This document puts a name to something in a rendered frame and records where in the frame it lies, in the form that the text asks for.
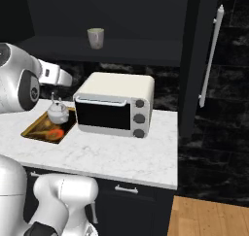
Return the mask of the white kettle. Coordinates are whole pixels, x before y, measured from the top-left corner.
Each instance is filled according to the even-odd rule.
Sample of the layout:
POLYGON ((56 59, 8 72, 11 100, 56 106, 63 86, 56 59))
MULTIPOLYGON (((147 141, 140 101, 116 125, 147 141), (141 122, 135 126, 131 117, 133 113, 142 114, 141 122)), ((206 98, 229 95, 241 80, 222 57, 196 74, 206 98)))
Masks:
POLYGON ((61 98, 54 100, 54 93, 52 93, 52 104, 47 110, 50 121, 54 124, 63 124, 69 119, 69 110, 62 103, 61 98))

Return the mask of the pale grey mug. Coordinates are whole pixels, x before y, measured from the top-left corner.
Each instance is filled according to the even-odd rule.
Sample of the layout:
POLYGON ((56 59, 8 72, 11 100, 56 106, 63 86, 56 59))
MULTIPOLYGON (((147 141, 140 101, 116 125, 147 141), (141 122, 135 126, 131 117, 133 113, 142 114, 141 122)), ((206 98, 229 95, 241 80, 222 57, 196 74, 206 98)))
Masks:
POLYGON ((103 28, 90 28, 88 30, 89 44, 94 50, 103 48, 104 43, 104 29, 103 28))

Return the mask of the dark patterned tray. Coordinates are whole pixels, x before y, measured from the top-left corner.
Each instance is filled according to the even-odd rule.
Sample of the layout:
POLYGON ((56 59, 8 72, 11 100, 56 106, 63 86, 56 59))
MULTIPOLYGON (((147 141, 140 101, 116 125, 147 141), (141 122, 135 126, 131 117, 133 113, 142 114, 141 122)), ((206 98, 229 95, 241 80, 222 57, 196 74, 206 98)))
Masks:
POLYGON ((59 144, 76 123, 75 109, 69 107, 68 110, 69 118, 67 122, 54 124, 50 121, 48 114, 43 113, 21 133, 21 136, 52 144, 59 144))

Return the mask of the black base cabinet door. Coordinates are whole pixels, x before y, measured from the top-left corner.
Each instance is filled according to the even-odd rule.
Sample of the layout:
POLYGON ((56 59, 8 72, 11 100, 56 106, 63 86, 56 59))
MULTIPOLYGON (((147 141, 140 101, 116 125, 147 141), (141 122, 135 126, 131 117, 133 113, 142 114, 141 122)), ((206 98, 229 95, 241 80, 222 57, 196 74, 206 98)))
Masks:
POLYGON ((151 236, 154 203, 118 195, 96 200, 99 236, 151 236))

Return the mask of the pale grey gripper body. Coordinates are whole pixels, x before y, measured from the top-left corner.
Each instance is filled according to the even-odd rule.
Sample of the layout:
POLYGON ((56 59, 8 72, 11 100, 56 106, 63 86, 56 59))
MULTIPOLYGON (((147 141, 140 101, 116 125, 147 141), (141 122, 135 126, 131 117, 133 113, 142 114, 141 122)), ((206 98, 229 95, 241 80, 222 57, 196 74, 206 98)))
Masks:
POLYGON ((65 70, 60 69, 57 84, 61 86, 71 86, 72 82, 72 76, 65 70))

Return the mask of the black open wall cabinet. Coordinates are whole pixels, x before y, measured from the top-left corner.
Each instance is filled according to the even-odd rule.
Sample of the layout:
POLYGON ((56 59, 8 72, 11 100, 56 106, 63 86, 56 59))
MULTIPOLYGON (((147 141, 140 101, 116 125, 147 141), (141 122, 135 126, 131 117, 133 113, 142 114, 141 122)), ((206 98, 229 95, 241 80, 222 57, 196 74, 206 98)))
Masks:
POLYGON ((42 59, 179 66, 188 0, 27 0, 35 35, 18 45, 42 59), (88 30, 104 29, 103 48, 88 30))

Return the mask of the black drawer front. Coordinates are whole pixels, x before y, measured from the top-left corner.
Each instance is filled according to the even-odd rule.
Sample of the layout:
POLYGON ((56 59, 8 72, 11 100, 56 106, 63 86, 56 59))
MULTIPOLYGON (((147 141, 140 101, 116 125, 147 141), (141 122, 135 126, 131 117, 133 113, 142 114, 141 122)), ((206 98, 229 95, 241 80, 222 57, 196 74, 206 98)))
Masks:
POLYGON ((97 179, 97 183, 99 185, 100 193, 119 195, 128 198, 137 198, 146 201, 158 201, 162 199, 164 195, 167 197, 171 197, 174 195, 174 190, 161 188, 161 187, 138 185, 138 184, 124 183, 120 181, 104 180, 104 179, 97 179), (116 185, 120 185, 121 187, 126 187, 126 188, 136 187, 138 189, 138 194, 116 191, 115 190, 116 185))

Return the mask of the white toaster oven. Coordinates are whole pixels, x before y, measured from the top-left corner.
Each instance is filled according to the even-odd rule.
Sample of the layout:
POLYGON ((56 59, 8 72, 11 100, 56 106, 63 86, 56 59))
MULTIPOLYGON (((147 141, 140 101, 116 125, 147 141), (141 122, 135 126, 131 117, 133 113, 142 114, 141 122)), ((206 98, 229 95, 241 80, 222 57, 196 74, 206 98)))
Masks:
POLYGON ((155 80, 151 76, 94 72, 73 95, 75 113, 80 130, 84 132, 135 137, 133 131, 142 129, 145 138, 150 129, 154 105, 155 80), (124 107, 82 104, 83 99, 124 102, 124 107), (135 102, 143 100, 145 106, 137 108, 135 102), (137 114, 145 117, 144 123, 136 123, 137 114))

